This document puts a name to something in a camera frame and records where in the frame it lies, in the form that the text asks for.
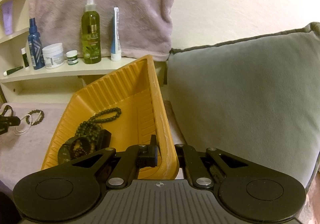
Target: blue bottle cap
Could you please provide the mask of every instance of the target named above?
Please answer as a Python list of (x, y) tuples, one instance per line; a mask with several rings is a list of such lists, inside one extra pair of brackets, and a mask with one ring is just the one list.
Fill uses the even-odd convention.
[(30, 24), (29, 34), (36, 33), (38, 31), (38, 28), (36, 26), (36, 18), (29, 19), (29, 24)]

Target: pink towel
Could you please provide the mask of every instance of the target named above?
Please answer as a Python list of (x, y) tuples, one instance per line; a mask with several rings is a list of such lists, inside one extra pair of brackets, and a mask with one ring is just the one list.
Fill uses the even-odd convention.
[[(43, 46), (63, 43), (64, 52), (78, 50), (81, 16), (86, 0), (30, 0), (29, 15), (36, 18)], [(100, 15), (102, 55), (110, 55), (113, 7), (119, 7), (119, 38), (122, 56), (153, 55), (165, 61), (171, 49), (173, 0), (96, 0)]]

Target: green spray bottle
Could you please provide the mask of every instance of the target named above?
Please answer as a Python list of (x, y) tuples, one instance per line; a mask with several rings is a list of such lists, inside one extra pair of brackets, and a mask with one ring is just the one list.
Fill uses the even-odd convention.
[(87, 0), (81, 19), (82, 51), (84, 62), (88, 64), (101, 61), (100, 16), (96, 12), (96, 8), (94, 0)]

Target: yellow tray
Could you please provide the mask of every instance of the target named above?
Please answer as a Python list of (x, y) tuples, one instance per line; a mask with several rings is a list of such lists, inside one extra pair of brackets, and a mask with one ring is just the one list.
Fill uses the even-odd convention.
[(51, 139), (41, 170), (58, 164), (59, 148), (74, 136), (80, 123), (113, 107), (121, 108), (121, 116), (102, 124), (112, 134), (110, 147), (125, 151), (131, 145), (148, 144), (151, 135), (156, 134), (160, 151), (158, 166), (142, 168), (139, 179), (174, 179), (179, 163), (150, 55), (74, 93)]

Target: green cushion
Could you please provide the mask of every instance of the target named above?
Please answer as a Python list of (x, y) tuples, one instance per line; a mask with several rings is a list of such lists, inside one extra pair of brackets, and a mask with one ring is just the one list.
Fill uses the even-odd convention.
[(320, 23), (173, 50), (167, 77), (189, 145), (217, 147), (308, 188), (319, 166)]

